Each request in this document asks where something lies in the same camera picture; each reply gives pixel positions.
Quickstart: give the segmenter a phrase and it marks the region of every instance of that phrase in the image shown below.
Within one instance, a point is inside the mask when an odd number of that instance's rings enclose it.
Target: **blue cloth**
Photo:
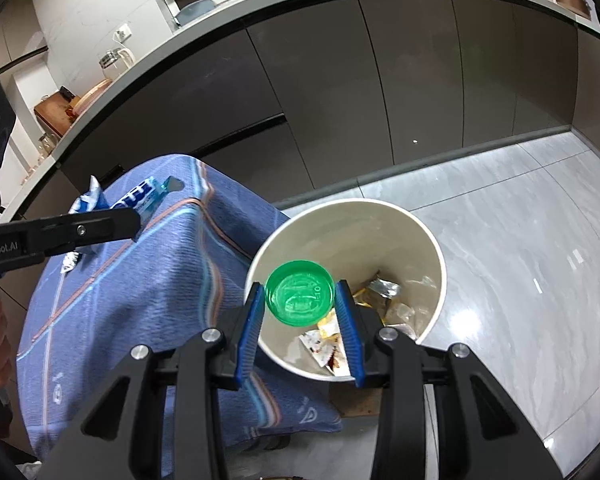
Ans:
[[[202,162],[167,155],[106,190],[109,203],[149,176],[173,175],[170,193],[137,243],[103,244],[61,276],[51,258],[29,305],[17,357],[18,391],[33,449],[44,460],[85,399],[136,344],[163,351],[242,304],[251,259],[287,218]],[[239,392],[220,391],[226,445],[263,434],[338,431],[325,384],[297,377],[258,353]],[[171,464],[173,388],[166,405],[163,471]]]

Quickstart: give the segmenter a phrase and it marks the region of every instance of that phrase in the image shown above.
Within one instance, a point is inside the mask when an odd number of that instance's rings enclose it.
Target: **marble floor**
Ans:
[[[600,441],[600,159],[566,133],[392,176],[285,211],[365,197],[413,212],[448,270],[424,342],[469,344],[568,474]],[[427,400],[433,402],[428,392]],[[437,478],[427,409],[427,478]],[[368,479],[372,418],[339,434],[298,434],[284,450],[230,454],[234,478]]]

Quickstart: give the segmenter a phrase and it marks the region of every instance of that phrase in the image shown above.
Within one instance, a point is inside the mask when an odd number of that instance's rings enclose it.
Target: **green bottle cap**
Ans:
[[[264,288],[269,309],[287,325],[316,324],[333,306],[333,279],[315,262],[295,260],[279,266]]]

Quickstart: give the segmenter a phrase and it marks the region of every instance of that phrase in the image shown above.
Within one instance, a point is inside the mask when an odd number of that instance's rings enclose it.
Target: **metal screw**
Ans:
[[[464,343],[456,343],[451,347],[451,353],[456,357],[463,359],[467,357],[471,353],[471,351],[469,350],[469,347]]]
[[[134,346],[131,349],[131,357],[137,361],[149,355],[149,347],[145,345]]]
[[[395,328],[385,326],[378,330],[378,335],[382,341],[395,341],[398,339],[398,331]]]
[[[217,328],[207,328],[202,333],[202,341],[205,343],[215,343],[220,339],[222,333]]]

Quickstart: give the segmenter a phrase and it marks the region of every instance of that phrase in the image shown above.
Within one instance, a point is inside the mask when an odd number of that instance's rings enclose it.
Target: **kettle handle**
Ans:
[[[118,50],[120,57],[126,61],[129,66],[136,64],[136,57],[128,48],[120,48]]]

